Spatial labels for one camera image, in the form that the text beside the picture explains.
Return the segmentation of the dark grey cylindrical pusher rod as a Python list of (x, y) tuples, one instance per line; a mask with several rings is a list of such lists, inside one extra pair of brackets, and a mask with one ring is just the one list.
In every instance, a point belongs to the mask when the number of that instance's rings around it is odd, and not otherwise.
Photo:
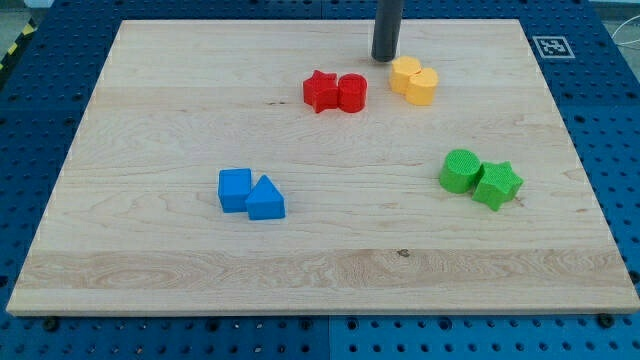
[(378, 0), (374, 20), (371, 57), (389, 62), (396, 57), (404, 0)]

